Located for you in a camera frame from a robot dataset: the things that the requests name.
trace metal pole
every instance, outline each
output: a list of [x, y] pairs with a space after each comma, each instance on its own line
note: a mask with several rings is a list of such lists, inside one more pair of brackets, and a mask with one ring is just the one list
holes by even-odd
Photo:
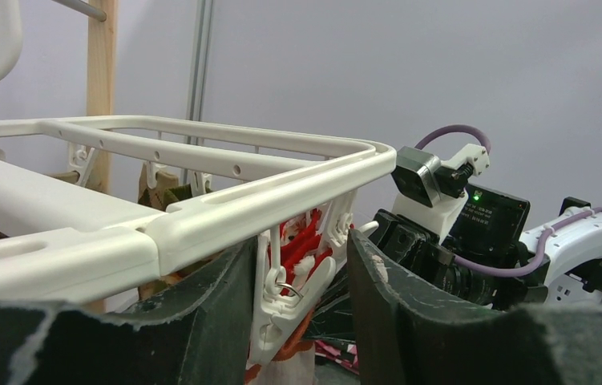
[[81, 0], [53, 0], [54, 2], [58, 2], [67, 8], [71, 8], [77, 12], [81, 12], [85, 14], [89, 18], [94, 18], [99, 22], [104, 22], [107, 20], [107, 14], [103, 11], [95, 8], [94, 6], [88, 4], [87, 2], [83, 2]]
[[[195, 35], [192, 44], [192, 62], [190, 84], [188, 90], [187, 120], [201, 121], [201, 107], [204, 100], [204, 82], [206, 80], [206, 64], [208, 44], [211, 38], [213, 0], [199, 0], [196, 9]], [[185, 137], [185, 143], [201, 145], [201, 141], [191, 136]], [[188, 170], [182, 174], [183, 183], [189, 182]]]

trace white wall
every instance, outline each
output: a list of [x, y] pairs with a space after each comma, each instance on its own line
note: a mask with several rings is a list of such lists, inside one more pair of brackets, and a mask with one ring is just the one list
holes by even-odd
[[[24, 47], [0, 82], [0, 119], [86, 115], [87, 17], [47, 0], [20, 4]], [[116, 114], [184, 119], [195, 14], [195, 2], [119, 1]], [[37, 172], [67, 168], [60, 140], [6, 138], [0, 148], [9, 162]], [[114, 156], [111, 193], [136, 200], [141, 165]]]
[[[476, 180], [529, 199], [602, 205], [602, 2], [215, 1], [204, 120], [414, 145], [473, 124], [493, 142]], [[466, 137], [430, 149], [448, 157]], [[362, 189], [359, 221], [392, 204]]]

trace wooden pole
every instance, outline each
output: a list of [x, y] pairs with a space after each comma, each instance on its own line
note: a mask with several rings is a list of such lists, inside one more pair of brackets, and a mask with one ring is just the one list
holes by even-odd
[[[86, 114], [88, 116], [114, 113], [114, 86], [116, 68], [117, 0], [89, 0], [90, 5], [107, 14], [104, 22], [88, 19], [88, 69]], [[87, 188], [109, 193], [110, 153], [100, 152], [93, 164]], [[96, 313], [105, 312], [105, 300], [88, 304]]]

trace cable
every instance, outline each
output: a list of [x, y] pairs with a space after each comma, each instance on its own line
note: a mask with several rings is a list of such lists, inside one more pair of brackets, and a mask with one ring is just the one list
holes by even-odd
[[[599, 208], [593, 209], [593, 211], [595, 213], [602, 213], [602, 208], [599, 207]], [[545, 229], [541, 233], [541, 236], [539, 237], [539, 241], [537, 242], [535, 256], [532, 258], [530, 263], [528, 263], [526, 266], [522, 266], [522, 267], [518, 267], [518, 268], [514, 268], [514, 269], [498, 269], [495, 267], [480, 265], [479, 263], [469, 261], [466, 258], [460, 257], [458, 255], [455, 256], [455, 262], [460, 266], [477, 271], [478, 273], [481, 273], [481, 274], [491, 275], [493, 277], [499, 277], [499, 278], [523, 277], [523, 276], [528, 275], [529, 273], [535, 271], [541, 265], [541, 262], [543, 261], [545, 249], [546, 249], [546, 241], [555, 231], [558, 231], [567, 225], [570, 225], [574, 222], [582, 220], [591, 215], [593, 215], [593, 214], [590, 211], [584, 211], [582, 213], [573, 215], [569, 218], [565, 218], [558, 223], [555, 223], [554, 225], [551, 226], [550, 229]]]
[[491, 149], [490, 138], [488, 138], [487, 135], [485, 135], [485, 133], [480, 131], [478, 128], [468, 126], [465, 124], [452, 124], [443, 128], [438, 128], [437, 130], [426, 135], [426, 137], [421, 139], [418, 143], [416, 143], [414, 148], [416, 148], [417, 150], [423, 150], [423, 148], [426, 147], [430, 142], [438, 139], [440, 136], [456, 132], [472, 135], [478, 140], [478, 142], [480, 142], [480, 145], [487, 150], [487, 153], [489, 153]]

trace white plastic drying rack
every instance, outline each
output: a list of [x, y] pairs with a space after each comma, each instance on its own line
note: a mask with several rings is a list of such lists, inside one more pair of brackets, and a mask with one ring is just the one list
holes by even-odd
[[[0, 0], [0, 79], [22, 48], [17, 0]], [[142, 128], [202, 140], [324, 156], [308, 161], [178, 144], [112, 130]], [[166, 213], [0, 160], [0, 300], [89, 302], [169, 274], [332, 202], [323, 242], [345, 242], [354, 191], [395, 166], [392, 147], [292, 132], [153, 116], [1, 120], [0, 137], [46, 135], [248, 183], [175, 203]], [[278, 255], [278, 242], [273, 242]]]

